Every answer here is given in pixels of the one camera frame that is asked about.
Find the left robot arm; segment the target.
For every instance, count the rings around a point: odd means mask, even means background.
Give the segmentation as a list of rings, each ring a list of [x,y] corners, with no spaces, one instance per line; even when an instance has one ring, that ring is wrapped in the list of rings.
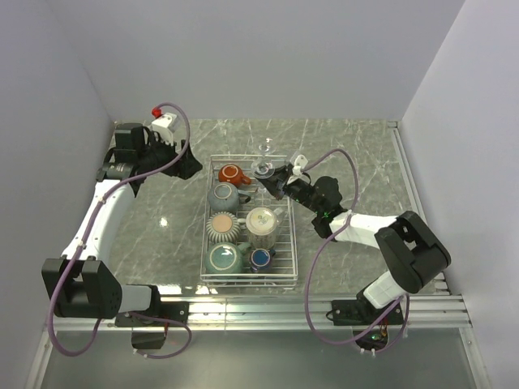
[[[157,287],[121,284],[109,261],[118,227],[146,173],[159,169],[187,180],[202,169],[187,142],[174,140],[178,125],[178,117],[167,113],[148,126],[129,122],[116,126],[115,145],[97,171],[87,214],[60,257],[46,259],[41,270],[56,316],[100,319],[134,311],[143,325],[161,321],[164,307]]]

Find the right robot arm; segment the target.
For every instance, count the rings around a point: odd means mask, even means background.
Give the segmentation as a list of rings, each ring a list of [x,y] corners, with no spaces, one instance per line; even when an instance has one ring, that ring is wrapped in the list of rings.
[[[336,178],[323,176],[312,184],[292,172],[293,165],[283,165],[258,181],[274,198],[287,196],[312,211],[311,223],[320,237],[371,246],[383,256],[388,270],[358,293],[357,313],[363,322],[378,322],[387,305],[406,293],[419,292],[450,266],[450,253],[416,212],[355,213],[341,206]]]

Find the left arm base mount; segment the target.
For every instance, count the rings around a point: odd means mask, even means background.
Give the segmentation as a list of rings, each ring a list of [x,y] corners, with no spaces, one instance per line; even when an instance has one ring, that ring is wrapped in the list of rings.
[[[131,346],[138,352],[159,351],[170,330],[186,330],[190,304],[186,301],[169,301],[161,304],[157,314],[118,314],[115,327],[131,329]]]

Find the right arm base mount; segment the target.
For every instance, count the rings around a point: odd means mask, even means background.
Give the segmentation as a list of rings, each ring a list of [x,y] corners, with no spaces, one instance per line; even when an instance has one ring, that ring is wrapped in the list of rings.
[[[405,308],[398,302],[366,335],[354,343],[361,353],[372,355],[391,348],[405,334],[409,320],[410,299],[404,298]],[[353,300],[333,300],[332,309],[325,315],[334,326],[368,327],[391,304],[382,309],[372,308],[367,302]]]

